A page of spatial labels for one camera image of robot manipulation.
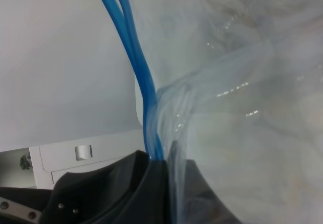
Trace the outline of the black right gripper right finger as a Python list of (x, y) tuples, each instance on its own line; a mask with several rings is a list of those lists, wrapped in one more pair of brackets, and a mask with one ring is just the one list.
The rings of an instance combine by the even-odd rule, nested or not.
[(240, 223), (174, 141), (174, 223)]

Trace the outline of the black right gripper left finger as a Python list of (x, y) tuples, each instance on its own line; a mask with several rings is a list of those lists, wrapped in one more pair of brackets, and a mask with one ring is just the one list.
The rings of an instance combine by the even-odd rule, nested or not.
[(108, 166), (65, 173), (32, 201), (40, 223), (173, 223), (164, 160), (136, 151)]

